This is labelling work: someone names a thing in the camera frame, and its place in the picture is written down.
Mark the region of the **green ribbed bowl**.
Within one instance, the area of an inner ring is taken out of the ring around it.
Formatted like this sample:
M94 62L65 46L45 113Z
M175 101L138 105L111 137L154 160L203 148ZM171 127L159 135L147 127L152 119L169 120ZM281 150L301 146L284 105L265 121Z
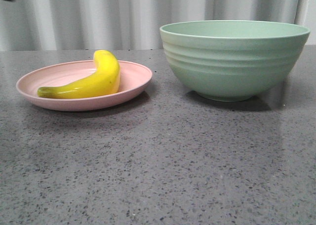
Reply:
M160 28L175 76L202 97L236 102L282 82L296 64L310 30L296 24L205 20Z

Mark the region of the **white pleated curtain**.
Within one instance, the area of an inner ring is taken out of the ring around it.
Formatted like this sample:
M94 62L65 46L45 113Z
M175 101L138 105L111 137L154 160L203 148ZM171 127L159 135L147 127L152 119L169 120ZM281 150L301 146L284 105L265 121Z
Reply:
M0 48L156 49L160 26L198 20L295 23L316 41L316 0L2 0Z

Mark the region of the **yellow banana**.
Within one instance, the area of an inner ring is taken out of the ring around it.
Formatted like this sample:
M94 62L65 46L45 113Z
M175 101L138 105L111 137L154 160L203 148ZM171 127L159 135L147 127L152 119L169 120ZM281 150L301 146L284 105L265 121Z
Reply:
M118 92L120 66L118 60L107 50L94 52L96 71L79 80L57 87L40 87L39 97L53 99L79 99L98 97Z

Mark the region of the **pink plate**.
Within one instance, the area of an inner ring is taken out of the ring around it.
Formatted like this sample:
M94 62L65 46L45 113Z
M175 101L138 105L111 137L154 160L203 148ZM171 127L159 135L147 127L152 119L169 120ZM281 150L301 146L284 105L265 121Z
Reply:
M61 63L32 71L17 81L16 88L32 104L49 110L80 112L104 109L138 96L145 90L153 76L149 68L138 63L119 61L119 65L119 90L112 95L81 99L38 97L39 87L60 86L92 74L95 71L92 60Z

